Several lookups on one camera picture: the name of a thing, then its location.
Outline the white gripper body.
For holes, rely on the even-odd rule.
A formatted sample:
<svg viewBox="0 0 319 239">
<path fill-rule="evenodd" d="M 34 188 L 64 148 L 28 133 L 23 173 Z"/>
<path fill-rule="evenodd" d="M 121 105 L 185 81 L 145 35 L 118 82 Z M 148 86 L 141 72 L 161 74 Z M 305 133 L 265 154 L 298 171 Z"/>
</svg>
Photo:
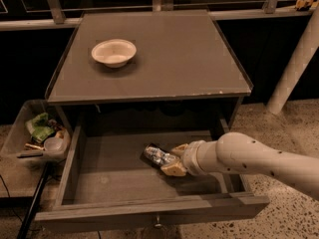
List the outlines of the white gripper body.
<svg viewBox="0 0 319 239">
<path fill-rule="evenodd" d="M 197 160 L 199 148 L 205 144 L 204 140 L 191 142 L 184 150 L 181 157 L 182 165 L 186 171 L 193 176 L 204 176 L 206 172 L 200 167 Z"/>
</svg>

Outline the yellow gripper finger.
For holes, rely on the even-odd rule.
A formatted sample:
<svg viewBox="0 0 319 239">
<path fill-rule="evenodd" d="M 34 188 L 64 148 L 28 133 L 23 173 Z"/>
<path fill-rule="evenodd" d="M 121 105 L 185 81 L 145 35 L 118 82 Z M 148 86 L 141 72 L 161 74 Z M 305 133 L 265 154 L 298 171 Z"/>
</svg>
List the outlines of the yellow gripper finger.
<svg viewBox="0 0 319 239">
<path fill-rule="evenodd" d="M 172 148 L 170 150 L 170 153 L 173 154 L 173 155 L 176 155 L 178 157 L 182 157 L 184 152 L 185 152 L 185 150 L 187 149 L 187 147 L 188 147 L 187 143 L 181 144 L 179 146 L 176 146 L 176 147 Z"/>
<path fill-rule="evenodd" d="M 160 170 L 167 176 L 186 176 L 186 169 L 180 160 L 165 164 L 160 168 Z"/>
</svg>

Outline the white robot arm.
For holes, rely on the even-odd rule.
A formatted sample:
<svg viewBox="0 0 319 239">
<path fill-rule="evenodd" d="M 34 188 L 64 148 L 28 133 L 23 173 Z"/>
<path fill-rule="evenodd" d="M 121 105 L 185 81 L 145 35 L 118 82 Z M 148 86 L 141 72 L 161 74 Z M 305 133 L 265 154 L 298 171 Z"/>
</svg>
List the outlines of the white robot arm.
<svg viewBox="0 0 319 239">
<path fill-rule="evenodd" d="M 229 132 L 216 141 L 193 141 L 171 153 L 177 160 L 160 168 L 168 176 L 263 174 L 319 199 L 318 158 L 274 149 L 243 133 Z"/>
</svg>

